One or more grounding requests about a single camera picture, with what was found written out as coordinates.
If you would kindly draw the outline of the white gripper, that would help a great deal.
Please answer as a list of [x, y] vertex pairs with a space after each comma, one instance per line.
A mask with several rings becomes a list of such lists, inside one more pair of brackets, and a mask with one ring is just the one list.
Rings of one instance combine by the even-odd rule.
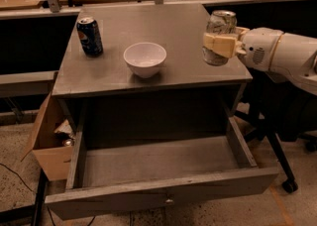
[[236, 27], [235, 35], [213, 35], [205, 33], [203, 46], [221, 57], [238, 55], [240, 61], [250, 68], [268, 71], [270, 62], [283, 31], [269, 28], [250, 30]]

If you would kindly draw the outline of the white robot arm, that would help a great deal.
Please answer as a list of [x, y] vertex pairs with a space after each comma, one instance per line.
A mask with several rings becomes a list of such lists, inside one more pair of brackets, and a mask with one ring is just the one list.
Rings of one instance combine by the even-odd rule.
[[317, 39], [269, 28], [237, 27], [234, 34], [205, 33], [203, 47], [220, 57], [237, 57], [249, 68], [282, 76], [317, 95]]

